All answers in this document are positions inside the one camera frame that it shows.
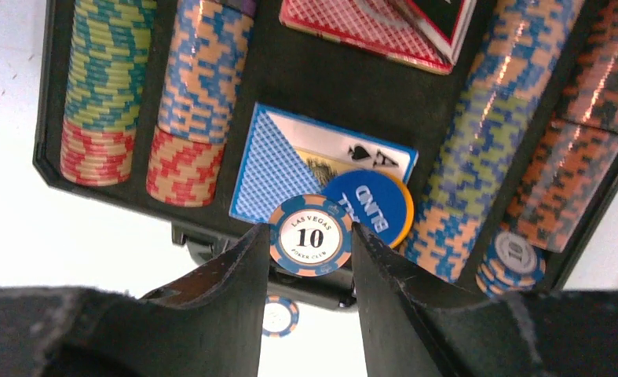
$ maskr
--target playing card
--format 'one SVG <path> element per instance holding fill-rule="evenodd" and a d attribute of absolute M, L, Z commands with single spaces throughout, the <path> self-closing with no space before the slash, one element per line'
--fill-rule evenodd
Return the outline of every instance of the playing card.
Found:
<path fill-rule="evenodd" d="M 282 24 L 446 75 L 452 64 L 386 0 L 284 0 Z"/>
<path fill-rule="evenodd" d="M 266 222 L 286 199 L 316 194 L 353 169 L 380 170 L 408 182 L 412 148 L 256 104 L 230 216 Z"/>
<path fill-rule="evenodd" d="M 456 64 L 476 0 L 386 0 L 438 51 Z"/>

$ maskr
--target las vegas poker club chip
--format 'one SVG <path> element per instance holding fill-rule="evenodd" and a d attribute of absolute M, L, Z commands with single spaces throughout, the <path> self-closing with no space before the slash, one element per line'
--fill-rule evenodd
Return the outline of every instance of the las vegas poker club chip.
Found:
<path fill-rule="evenodd" d="M 299 308 L 293 301 L 276 295 L 265 300 L 265 314 L 262 320 L 262 334 L 270 338 L 289 335 L 299 322 Z"/>
<path fill-rule="evenodd" d="M 507 231 L 495 236 L 484 264 L 496 280 L 510 287 L 533 287 L 544 278 L 546 269 L 542 251 L 524 237 Z"/>
<path fill-rule="evenodd" d="M 388 174 L 351 170 L 329 181 L 322 194 L 390 247 L 401 243 L 411 229 L 415 212 L 411 193 L 402 181 Z"/>
<path fill-rule="evenodd" d="M 325 196 L 290 198 L 274 210 L 269 224 L 272 258 L 295 275 L 326 275 L 350 258 L 353 219 Z"/>

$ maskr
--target black plastic holder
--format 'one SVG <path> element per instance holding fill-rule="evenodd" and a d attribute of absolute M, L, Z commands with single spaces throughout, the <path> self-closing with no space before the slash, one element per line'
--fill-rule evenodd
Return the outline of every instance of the black plastic holder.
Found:
<path fill-rule="evenodd" d="M 171 221 L 175 243 L 183 244 L 190 236 L 205 250 L 218 254 L 227 241 L 240 238 L 252 226 L 230 218 L 228 212 L 250 118 L 258 101 L 417 149 L 419 161 L 408 183 L 411 193 L 417 198 L 444 139 L 459 91 L 481 44 L 495 1 L 480 0 L 477 3 L 459 62 L 446 76 L 396 64 L 359 49 L 284 27 L 278 19 L 281 2 L 260 0 L 258 3 L 215 200 L 207 207 L 182 208 L 153 199 L 144 187 L 177 3 L 158 2 L 131 178 L 119 185 L 97 188 L 75 185 L 59 172 L 74 1 L 48 0 L 34 150 L 34 165 L 38 172 L 54 188 Z M 474 283 L 477 265 L 530 162 L 565 78 L 574 66 L 601 7 L 602 1 L 584 5 L 474 252 L 457 283 L 460 287 L 480 294 Z M 539 289 L 562 287 L 617 189 L 618 156 L 566 251 L 548 254 L 546 277 Z M 332 309 L 353 304 L 353 278 L 349 265 L 320 279 L 288 276 L 275 263 L 272 262 L 271 266 L 270 287 L 278 284 L 279 290 L 290 289 L 306 299 L 316 296 L 323 303 L 329 302 Z"/>

